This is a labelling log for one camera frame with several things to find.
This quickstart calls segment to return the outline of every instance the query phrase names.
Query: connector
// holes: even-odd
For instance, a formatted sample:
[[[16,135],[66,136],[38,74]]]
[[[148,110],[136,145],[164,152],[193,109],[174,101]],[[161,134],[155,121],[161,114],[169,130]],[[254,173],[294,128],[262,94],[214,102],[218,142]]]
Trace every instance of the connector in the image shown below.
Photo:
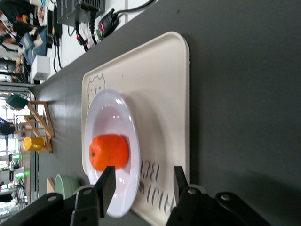
[[[60,37],[58,35],[53,36],[53,43],[55,46],[60,46]]]
[[[52,16],[52,36],[58,36],[60,38],[63,34],[62,25],[57,22],[57,8],[53,11]]]
[[[111,9],[111,11],[105,15],[98,24],[102,38],[111,34],[119,25],[117,14],[114,13],[114,11],[114,9]]]
[[[75,21],[74,28],[76,31],[79,31],[79,22]]]
[[[95,18],[96,18],[96,12],[91,11],[90,12],[90,23],[89,23],[89,28],[91,32],[95,31]]]
[[[99,28],[96,29],[96,34],[97,34],[98,40],[100,40],[100,41],[103,40],[103,37],[102,37],[102,34],[100,33]]]

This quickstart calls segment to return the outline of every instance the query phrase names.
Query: orange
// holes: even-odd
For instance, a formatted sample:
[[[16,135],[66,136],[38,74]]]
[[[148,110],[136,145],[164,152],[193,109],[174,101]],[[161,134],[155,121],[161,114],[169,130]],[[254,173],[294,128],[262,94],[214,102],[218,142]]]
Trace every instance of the orange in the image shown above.
[[[90,162],[96,170],[104,171],[107,166],[115,166],[115,169],[120,169],[128,161],[127,141],[117,134],[99,135],[90,143],[89,156]]]

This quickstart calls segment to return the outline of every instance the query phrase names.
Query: plate rim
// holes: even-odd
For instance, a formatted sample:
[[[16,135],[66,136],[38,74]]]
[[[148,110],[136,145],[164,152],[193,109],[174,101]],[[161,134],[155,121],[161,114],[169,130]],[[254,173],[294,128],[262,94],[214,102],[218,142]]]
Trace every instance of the plate rim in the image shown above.
[[[110,209],[110,205],[108,207],[108,210],[107,210],[107,214],[111,217],[114,217],[114,218],[119,218],[119,217],[122,217],[123,215],[125,215],[126,213],[128,213],[128,211],[131,209],[134,201],[135,201],[135,198],[136,198],[136,195],[137,195],[137,192],[138,192],[138,188],[139,188],[139,181],[140,181],[140,173],[139,173],[139,169],[140,169],[140,162],[141,162],[141,154],[140,154],[140,145],[139,145],[139,137],[138,137],[138,133],[137,133],[137,129],[136,129],[136,125],[135,125],[135,121],[134,121],[134,118],[133,118],[133,115],[126,103],[126,101],[124,100],[124,98],[121,96],[121,94],[119,94],[117,91],[113,90],[113,89],[104,89],[102,90],[101,92],[97,93],[96,96],[93,98],[92,102],[91,102],[91,105],[89,107],[89,110],[88,110],[88,113],[87,113],[87,117],[86,117],[86,123],[85,123],[85,130],[87,127],[87,124],[89,122],[89,115],[91,114],[90,110],[93,109],[93,106],[95,104],[97,104],[97,102],[101,101],[102,98],[105,98],[106,96],[109,96],[109,97],[115,97],[119,100],[122,101],[122,106],[126,109],[127,111],[127,114],[129,114],[129,116],[131,117],[131,124],[132,124],[132,128],[134,128],[134,134],[135,134],[135,138],[136,138],[136,145],[137,145],[137,156],[134,158],[132,154],[130,154],[130,160],[135,160],[137,161],[137,166],[135,167],[135,169],[132,169],[133,167],[133,164],[131,163],[131,172],[129,174],[129,183],[126,185],[126,189],[125,191],[128,191],[129,190],[129,187],[131,188],[131,190],[135,189],[133,193],[130,193],[130,194],[133,194],[130,200],[130,202],[128,200],[126,200],[126,202],[129,204],[129,207],[128,208],[125,208],[125,211],[122,211],[120,213],[116,213],[116,211],[112,211]],[[84,147],[85,147],[85,152],[86,152],[86,136],[87,136],[87,133],[85,132],[84,134]],[[91,184],[91,179],[90,179],[90,174],[88,172],[88,178],[89,178],[89,182]]]

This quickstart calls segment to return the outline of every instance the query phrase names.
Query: cable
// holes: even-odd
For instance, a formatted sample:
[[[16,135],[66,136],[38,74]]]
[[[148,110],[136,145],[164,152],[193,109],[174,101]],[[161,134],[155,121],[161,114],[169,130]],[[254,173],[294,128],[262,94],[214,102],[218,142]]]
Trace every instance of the cable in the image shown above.
[[[91,11],[90,13],[90,23],[89,23],[89,28],[90,28],[90,32],[92,35],[92,40],[94,42],[95,45],[97,45],[97,41],[95,39],[95,18],[96,18],[96,12],[95,11]]]
[[[26,70],[27,70],[27,82],[25,82],[25,83],[28,83],[28,76],[30,76],[30,72],[29,72],[29,70],[27,69],[27,67],[25,67],[25,65],[24,64],[22,64],[22,67],[23,68],[25,68]],[[26,78],[26,75],[25,75],[25,72],[24,73],[22,73],[22,75],[24,76],[24,79],[23,79],[23,81],[25,81],[25,78]]]
[[[117,11],[116,14],[120,14],[120,13],[131,13],[131,12],[134,12],[134,11],[138,11],[140,9],[143,9],[144,7],[150,5],[152,2],[154,2],[155,0],[149,0],[148,2],[144,3],[143,5],[141,6],[138,6],[136,8],[131,8],[131,9],[124,9],[124,10],[120,10],[120,11]]]
[[[84,50],[87,52],[89,50],[87,46],[87,40],[84,40],[83,37],[79,33],[79,22],[75,22],[75,31],[76,31],[76,39],[78,40],[81,46],[84,46]]]
[[[72,33],[70,34],[69,26],[68,26],[68,35],[69,35],[69,37],[72,37],[72,35],[73,35],[74,32],[75,32],[75,28],[73,29]]]
[[[92,40],[93,40],[94,44],[97,45],[97,41],[95,39],[95,35],[94,34],[92,34]]]
[[[22,78],[22,74],[21,73],[20,73],[20,75],[21,75],[20,78],[21,79],[19,79],[18,76],[15,73],[10,72],[8,69],[6,69],[6,70],[10,74],[10,76],[16,77],[21,83],[26,83],[26,81]]]
[[[22,80],[22,83],[26,83],[27,84],[27,82],[26,82],[26,78],[25,78],[25,74],[23,73],[23,72],[21,72],[20,71],[20,78],[21,78],[21,80]]]
[[[57,46],[57,58],[58,58],[58,64],[59,64],[60,68],[63,69],[62,65],[61,65],[60,48],[59,48],[59,46]]]
[[[20,164],[18,160],[15,161],[15,164],[17,165],[18,168],[20,168]]]
[[[21,185],[21,187],[22,187],[23,189],[25,189],[24,181],[23,181],[21,178],[19,179],[19,185]]]
[[[55,72],[57,73],[57,70],[55,68],[55,59],[56,59],[56,47],[55,47],[55,58],[53,59],[53,68],[54,68]]]

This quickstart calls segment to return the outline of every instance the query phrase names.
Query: table surface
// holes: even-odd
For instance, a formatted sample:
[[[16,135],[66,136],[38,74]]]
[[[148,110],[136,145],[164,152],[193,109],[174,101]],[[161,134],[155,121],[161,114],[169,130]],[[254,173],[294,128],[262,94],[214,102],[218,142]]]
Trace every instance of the table surface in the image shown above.
[[[234,192],[275,226],[301,222],[301,2],[161,0],[39,86],[55,130],[39,193],[81,166],[86,72],[175,31],[190,49],[190,181]],[[145,225],[130,212],[107,225]]]

